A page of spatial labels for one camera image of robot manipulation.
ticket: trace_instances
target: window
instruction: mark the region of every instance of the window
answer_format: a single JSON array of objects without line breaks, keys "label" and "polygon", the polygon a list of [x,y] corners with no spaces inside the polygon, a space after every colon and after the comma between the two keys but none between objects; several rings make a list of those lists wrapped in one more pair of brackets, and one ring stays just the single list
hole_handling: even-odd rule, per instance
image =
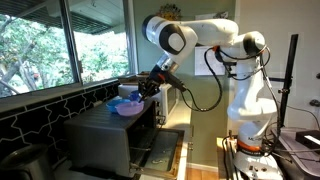
[{"label": "window", "polygon": [[135,72],[130,0],[18,2],[0,4],[0,98]]}]

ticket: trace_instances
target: white wall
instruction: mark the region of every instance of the white wall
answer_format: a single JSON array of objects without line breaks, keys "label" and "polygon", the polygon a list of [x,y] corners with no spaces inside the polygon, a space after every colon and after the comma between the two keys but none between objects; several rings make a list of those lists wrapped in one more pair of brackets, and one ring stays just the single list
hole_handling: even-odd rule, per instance
[{"label": "white wall", "polygon": [[[320,100],[320,80],[316,79],[320,73],[319,8],[319,0],[237,0],[236,7],[240,34],[257,30],[265,36],[271,49],[270,77],[284,77],[291,35],[299,34],[288,105],[311,111],[318,119],[319,108],[309,102]],[[280,101],[277,90],[283,83],[272,85]],[[267,90],[262,94],[270,97]],[[287,108],[285,126],[315,129],[316,123],[310,114]]]}]

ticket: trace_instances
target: black pole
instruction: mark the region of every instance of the black pole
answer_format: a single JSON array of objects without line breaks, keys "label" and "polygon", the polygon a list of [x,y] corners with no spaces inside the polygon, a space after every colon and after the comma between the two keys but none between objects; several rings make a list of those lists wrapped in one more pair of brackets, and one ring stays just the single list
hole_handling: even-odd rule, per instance
[{"label": "black pole", "polygon": [[297,43],[298,43],[298,34],[291,35],[286,74],[285,74],[283,89],[280,91],[280,93],[282,93],[281,104],[280,104],[281,127],[284,127],[284,119],[285,119],[285,113],[286,113],[286,108],[288,103],[288,95],[290,93],[290,86],[292,83],[292,70],[293,70],[293,64],[294,64],[294,57],[296,54]]}]

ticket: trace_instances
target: whiteboard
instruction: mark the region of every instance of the whiteboard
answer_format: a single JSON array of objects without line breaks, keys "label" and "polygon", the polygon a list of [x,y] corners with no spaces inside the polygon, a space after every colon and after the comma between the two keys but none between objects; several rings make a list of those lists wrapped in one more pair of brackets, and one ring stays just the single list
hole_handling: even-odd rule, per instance
[{"label": "whiteboard", "polygon": [[[210,48],[210,46],[195,47],[195,53],[194,53],[195,54],[195,57],[194,57],[194,62],[195,62],[194,75],[195,76],[212,75],[211,71],[209,70],[204,60],[204,53],[208,48]],[[216,75],[225,74],[225,68],[223,64],[216,59],[213,51],[211,50],[208,51],[207,60],[211,69],[215,72]]]}]

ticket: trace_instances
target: microwave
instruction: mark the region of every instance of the microwave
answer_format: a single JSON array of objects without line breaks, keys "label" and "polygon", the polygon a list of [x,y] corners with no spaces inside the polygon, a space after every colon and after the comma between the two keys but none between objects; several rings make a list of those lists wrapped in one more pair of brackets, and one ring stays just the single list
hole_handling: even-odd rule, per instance
[{"label": "microwave", "polygon": [[[179,90],[172,87],[170,84],[161,84],[160,92],[149,99],[158,102],[158,115],[163,116],[163,122],[166,124],[166,119],[172,114],[179,102]],[[138,85],[124,85],[118,86],[119,96],[127,98],[132,91],[138,90]]]},{"label": "microwave", "polygon": [[108,179],[176,179],[184,131],[158,125],[156,109],[147,100],[139,114],[124,117],[101,104],[65,121],[70,170]]}]

